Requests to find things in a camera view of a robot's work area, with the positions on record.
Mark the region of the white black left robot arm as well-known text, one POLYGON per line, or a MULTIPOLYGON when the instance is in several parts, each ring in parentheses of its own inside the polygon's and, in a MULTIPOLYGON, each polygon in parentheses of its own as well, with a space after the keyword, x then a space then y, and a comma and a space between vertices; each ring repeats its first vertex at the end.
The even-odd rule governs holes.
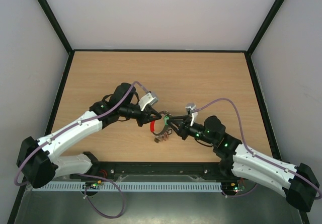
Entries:
POLYGON ((121 83, 114 93, 104 96, 78 119, 54 133, 38 139, 31 136, 24 139, 17 167, 25 181, 20 183, 18 177, 15 177, 14 184, 31 184, 33 188, 40 188, 57 177, 85 174, 93 166, 95 158, 87 154, 62 156, 74 144, 118 122, 121 117, 136 120, 139 127, 161 119, 162 116, 153 109, 153 105, 158 102, 157 95, 145 90, 144 96, 139 97, 135 84, 137 82, 121 83))

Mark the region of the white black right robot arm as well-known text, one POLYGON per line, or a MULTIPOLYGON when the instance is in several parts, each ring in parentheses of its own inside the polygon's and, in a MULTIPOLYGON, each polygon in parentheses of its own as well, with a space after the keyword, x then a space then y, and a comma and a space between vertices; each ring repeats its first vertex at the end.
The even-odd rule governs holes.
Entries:
POLYGON ((286 163, 245 146, 226 133, 216 116, 208 117, 203 124, 193 123, 191 116, 176 116, 170 117, 167 124, 183 140, 191 136, 209 144, 221 159, 219 173, 224 179, 235 176, 251 180, 285 197, 290 205, 304 212, 310 212, 313 202, 321 199, 319 182, 308 165, 286 163))

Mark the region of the green key tag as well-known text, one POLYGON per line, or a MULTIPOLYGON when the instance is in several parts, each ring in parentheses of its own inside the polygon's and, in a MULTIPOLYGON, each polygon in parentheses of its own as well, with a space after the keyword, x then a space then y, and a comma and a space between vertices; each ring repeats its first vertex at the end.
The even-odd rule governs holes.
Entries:
POLYGON ((165 125, 167 125, 167 124, 168 124, 168 119, 169 119, 169 116, 165 116, 165 117, 164 117, 164 123, 165 123, 165 125))

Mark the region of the metal keyring with red handle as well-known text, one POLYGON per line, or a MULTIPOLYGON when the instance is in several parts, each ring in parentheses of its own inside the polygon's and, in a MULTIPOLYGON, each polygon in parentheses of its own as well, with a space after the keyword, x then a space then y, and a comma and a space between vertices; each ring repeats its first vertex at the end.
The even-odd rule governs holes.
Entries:
POLYGON ((161 143, 162 141, 168 140, 173 133, 172 129, 164 123, 164 117, 170 117, 171 114, 166 110, 160 111, 159 113, 161 114, 162 118, 160 120, 151 122, 149 125, 149 130, 153 135, 154 142, 156 143, 161 143))

